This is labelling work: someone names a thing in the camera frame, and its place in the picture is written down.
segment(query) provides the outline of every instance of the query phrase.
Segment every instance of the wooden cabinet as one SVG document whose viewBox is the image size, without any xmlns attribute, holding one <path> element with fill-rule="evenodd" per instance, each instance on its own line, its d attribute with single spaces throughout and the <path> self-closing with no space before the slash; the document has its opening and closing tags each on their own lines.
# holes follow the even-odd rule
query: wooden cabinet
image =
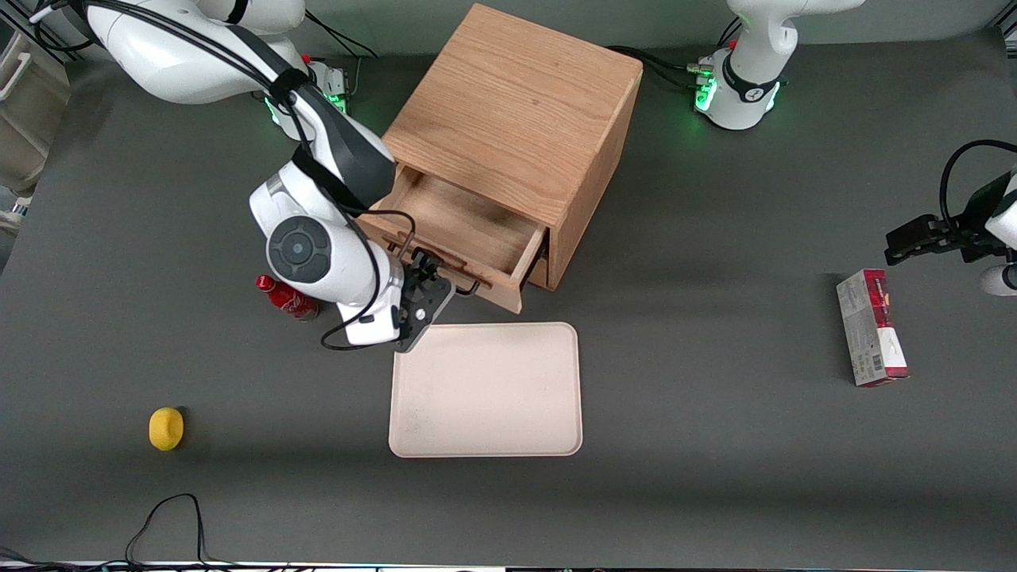
<svg viewBox="0 0 1017 572">
<path fill-rule="evenodd" d="M 375 208 L 411 214 L 413 245 L 441 256 L 442 274 L 518 313 L 524 282 L 560 283 L 617 166 L 642 70 L 475 4 L 383 136 L 399 166 Z M 360 224 L 384 245 L 409 229 Z"/>
</svg>

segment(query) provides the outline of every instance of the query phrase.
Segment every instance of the bottle label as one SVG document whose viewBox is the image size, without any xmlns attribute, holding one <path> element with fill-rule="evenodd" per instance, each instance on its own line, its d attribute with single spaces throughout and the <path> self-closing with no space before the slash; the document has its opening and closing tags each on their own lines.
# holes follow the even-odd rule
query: bottle label
<svg viewBox="0 0 1017 572">
<path fill-rule="evenodd" d="M 315 311 L 314 305 L 307 303 L 307 299 L 297 293 L 281 309 L 297 320 L 303 320 Z"/>
</svg>

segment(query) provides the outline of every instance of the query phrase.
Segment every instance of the wooden box top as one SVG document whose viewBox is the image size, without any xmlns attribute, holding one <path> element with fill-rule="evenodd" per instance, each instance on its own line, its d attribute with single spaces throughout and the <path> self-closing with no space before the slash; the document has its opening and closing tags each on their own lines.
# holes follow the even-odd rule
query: wooden box top
<svg viewBox="0 0 1017 572">
<path fill-rule="evenodd" d="M 474 4 L 383 139 L 397 161 L 558 227 L 642 70 Z"/>
</svg>

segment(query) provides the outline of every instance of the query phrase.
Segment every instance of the open drawer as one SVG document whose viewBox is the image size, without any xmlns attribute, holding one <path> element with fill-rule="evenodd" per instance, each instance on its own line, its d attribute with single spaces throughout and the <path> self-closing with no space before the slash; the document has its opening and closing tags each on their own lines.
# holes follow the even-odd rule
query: open drawer
<svg viewBox="0 0 1017 572">
<path fill-rule="evenodd" d="M 436 177 L 400 164 L 392 194 L 376 210 L 398 210 L 417 221 L 407 248 L 417 246 L 443 261 L 438 274 L 463 290 L 476 286 L 477 295 L 519 313 L 520 290 L 536 262 L 547 228 L 512 213 L 491 201 Z M 409 223 L 396 216 L 365 216 L 364 230 L 386 248 L 398 249 L 409 234 Z"/>
</svg>

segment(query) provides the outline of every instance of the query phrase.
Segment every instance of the coca-cola bottle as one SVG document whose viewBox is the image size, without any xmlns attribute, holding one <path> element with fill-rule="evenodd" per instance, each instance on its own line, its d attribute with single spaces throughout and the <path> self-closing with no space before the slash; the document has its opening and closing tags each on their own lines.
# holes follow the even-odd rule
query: coca-cola bottle
<svg viewBox="0 0 1017 572">
<path fill-rule="evenodd" d="M 285 282 L 279 282 L 267 274 L 254 281 L 258 290 L 268 294 L 272 305 L 296 318 L 300 322 L 310 322 L 317 317 L 317 301 L 296 291 Z"/>
</svg>

